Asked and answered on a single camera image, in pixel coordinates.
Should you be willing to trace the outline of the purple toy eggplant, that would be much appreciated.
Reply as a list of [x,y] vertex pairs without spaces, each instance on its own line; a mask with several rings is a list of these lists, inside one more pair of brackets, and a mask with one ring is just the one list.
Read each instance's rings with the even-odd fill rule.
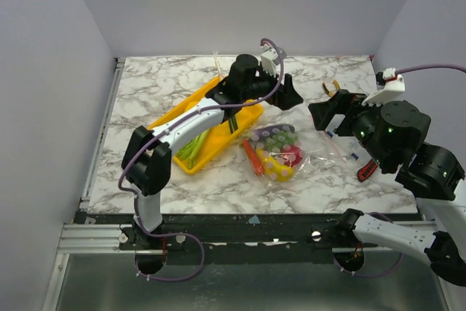
[[266,138],[277,135],[281,132],[284,133],[294,133],[295,127],[290,124],[278,124],[262,127],[259,129],[252,130],[249,134],[249,137],[252,141],[260,141]]

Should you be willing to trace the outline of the green toy grapes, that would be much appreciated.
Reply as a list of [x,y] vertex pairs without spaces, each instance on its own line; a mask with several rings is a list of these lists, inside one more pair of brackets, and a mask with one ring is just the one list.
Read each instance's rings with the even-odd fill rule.
[[274,151],[274,149],[283,149],[284,146],[293,146],[299,137],[292,132],[280,132],[268,137],[264,142],[264,149]]

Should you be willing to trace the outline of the clear zip top bag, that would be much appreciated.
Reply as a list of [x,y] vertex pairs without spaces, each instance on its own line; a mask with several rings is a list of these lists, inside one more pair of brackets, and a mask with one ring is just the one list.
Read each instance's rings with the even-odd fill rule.
[[305,135],[286,123],[250,131],[241,146],[253,174],[270,183],[285,183],[343,159],[341,151],[326,136]]

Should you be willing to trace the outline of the red toy apple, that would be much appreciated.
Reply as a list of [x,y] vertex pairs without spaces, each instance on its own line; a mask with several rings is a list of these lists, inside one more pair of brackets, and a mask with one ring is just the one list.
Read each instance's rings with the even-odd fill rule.
[[281,157],[284,159],[285,165],[292,168],[298,165],[304,158],[305,152],[294,145],[288,145],[287,148],[283,148]]

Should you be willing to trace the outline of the yellow toy bananas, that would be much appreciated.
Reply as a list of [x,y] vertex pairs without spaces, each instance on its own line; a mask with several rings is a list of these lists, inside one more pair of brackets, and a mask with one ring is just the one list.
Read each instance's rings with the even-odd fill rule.
[[256,154],[264,167],[264,173],[273,181],[286,182],[289,181],[293,175],[293,168],[280,164],[275,158],[269,155],[268,152],[258,149]]

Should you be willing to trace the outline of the red toy chili pepper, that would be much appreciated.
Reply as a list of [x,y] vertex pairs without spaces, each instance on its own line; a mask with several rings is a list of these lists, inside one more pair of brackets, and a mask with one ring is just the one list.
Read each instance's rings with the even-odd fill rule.
[[264,167],[261,163],[261,160],[258,158],[256,151],[251,146],[247,138],[242,139],[242,147],[245,151],[247,158],[249,159],[253,172],[257,176],[262,176],[264,174]]

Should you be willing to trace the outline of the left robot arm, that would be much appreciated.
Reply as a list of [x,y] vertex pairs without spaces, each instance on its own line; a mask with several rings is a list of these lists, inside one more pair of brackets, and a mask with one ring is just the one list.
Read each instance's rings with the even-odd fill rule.
[[161,242],[161,191],[170,180],[172,158],[183,146],[245,107],[265,101],[285,111],[302,103],[284,70],[285,56],[280,49],[267,50],[259,58],[238,55],[228,76],[188,111],[153,130],[133,131],[118,187],[133,193],[134,221],[140,227],[136,240],[144,248],[156,248]]

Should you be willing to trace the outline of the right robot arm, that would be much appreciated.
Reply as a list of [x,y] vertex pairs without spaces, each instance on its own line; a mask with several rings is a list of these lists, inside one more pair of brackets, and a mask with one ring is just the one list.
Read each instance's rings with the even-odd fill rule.
[[370,243],[414,257],[445,281],[465,285],[465,170],[452,152],[426,143],[431,118],[408,101],[365,103],[364,94],[339,90],[308,106],[315,129],[323,131],[336,115],[335,132],[355,137],[383,174],[410,191],[443,225],[418,233],[348,209],[337,221],[336,241],[345,247]]

